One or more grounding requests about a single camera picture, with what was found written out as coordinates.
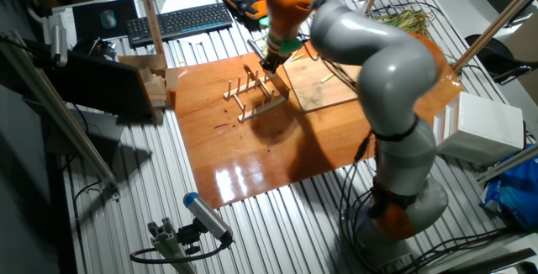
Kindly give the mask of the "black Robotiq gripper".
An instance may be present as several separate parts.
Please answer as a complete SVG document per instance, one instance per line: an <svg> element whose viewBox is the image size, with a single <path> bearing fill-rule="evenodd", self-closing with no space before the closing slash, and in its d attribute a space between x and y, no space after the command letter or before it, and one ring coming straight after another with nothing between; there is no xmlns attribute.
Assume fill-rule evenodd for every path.
<svg viewBox="0 0 538 274"><path fill-rule="evenodd" d="M280 65L285 62L288 55L281 55L278 51L269 49L265 61L260 62L261 68L266 74L275 74L279 71Z"/></svg>

